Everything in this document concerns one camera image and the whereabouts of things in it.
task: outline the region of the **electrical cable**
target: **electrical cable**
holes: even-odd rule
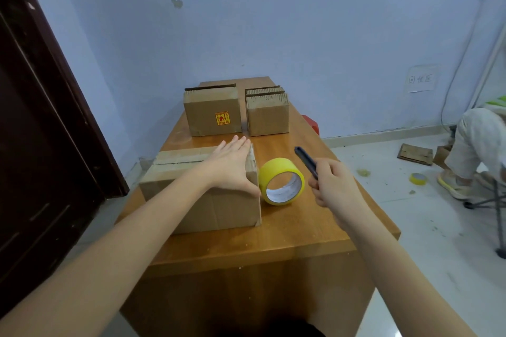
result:
[[[462,56],[459,59],[459,64],[457,65],[457,67],[455,68],[455,71],[453,72],[453,77],[451,79],[450,85],[448,86],[448,89],[446,90],[443,106],[441,107],[441,113],[439,115],[439,120],[441,122],[441,126],[448,133],[450,133],[450,130],[448,128],[446,128],[445,125],[444,125],[444,123],[443,123],[443,112],[444,112],[444,109],[446,108],[446,102],[448,100],[448,95],[450,94],[451,86],[453,85],[453,82],[455,81],[455,78],[457,77],[457,73],[459,73],[460,66],[462,66],[462,63],[464,62],[465,54],[467,53],[467,51],[469,49],[469,46],[471,44],[471,40],[472,40],[473,35],[475,33],[475,29],[476,29],[476,25],[478,24],[478,20],[480,19],[484,3],[485,3],[485,0],[480,0],[480,3],[478,5],[478,11],[476,12],[476,15],[475,15],[474,20],[473,20],[473,24],[471,25],[471,29],[470,29],[470,32],[469,32],[469,35],[468,35],[468,39],[467,39],[467,41],[465,43],[464,51],[462,52]]]

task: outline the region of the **hand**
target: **hand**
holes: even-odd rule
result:
[[[251,141],[237,135],[230,143],[222,141],[215,151],[201,163],[211,176],[212,187],[236,189],[260,197],[260,188],[246,178],[246,158],[250,152]]]
[[[342,162],[317,159],[316,172],[318,180],[314,177],[309,179],[316,203],[329,208],[338,225],[345,231],[372,213],[353,174]]]

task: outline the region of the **wooden table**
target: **wooden table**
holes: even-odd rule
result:
[[[247,136],[244,89],[274,85],[268,77],[237,83]],[[183,114],[162,151],[218,145],[232,134],[191,137]],[[290,133],[252,137],[257,165],[275,157],[291,159],[309,179],[294,154],[302,146],[313,157],[334,154],[293,105]],[[373,212],[399,238],[400,231],[369,194],[360,190]],[[119,221],[142,206],[137,188]],[[171,236],[127,299],[122,314],[139,336],[206,336],[257,331],[282,316],[313,323],[326,336],[354,336],[374,285],[348,235],[328,209],[306,189],[293,203],[262,201],[262,225]]]

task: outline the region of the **tape roll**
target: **tape roll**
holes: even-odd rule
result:
[[[416,185],[425,185],[427,183],[427,177],[421,173],[412,173],[409,176],[409,181]]]
[[[284,187],[278,189],[267,188],[272,179],[286,172],[291,172],[292,177]],[[294,201],[304,190],[304,176],[291,160],[278,157],[269,160],[260,168],[259,186],[262,197],[269,204],[285,205]]]

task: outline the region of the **person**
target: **person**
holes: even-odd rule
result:
[[[506,123],[505,118],[487,108],[474,108],[462,116],[457,126],[455,143],[445,160],[449,170],[438,176],[438,183],[454,198],[469,198],[473,176],[488,189],[494,180],[506,183]],[[488,172],[477,174],[483,162]]]
[[[119,222],[0,320],[0,336],[98,336],[193,203],[212,187],[260,196],[245,175],[250,141],[234,136]],[[370,210],[351,172],[317,160],[309,185],[367,264],[404,337],[476,337]]]

